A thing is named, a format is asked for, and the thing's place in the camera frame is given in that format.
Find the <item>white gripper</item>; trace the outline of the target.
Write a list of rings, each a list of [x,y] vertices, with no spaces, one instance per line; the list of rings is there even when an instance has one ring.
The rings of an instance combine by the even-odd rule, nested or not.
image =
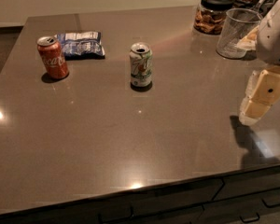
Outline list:
[[[269,64],[280,65],[280,0],[259,24],[257,57]],[[245,126],[257,123],[280,100],[280,66],[253,71],[241,102],[239,120]]]

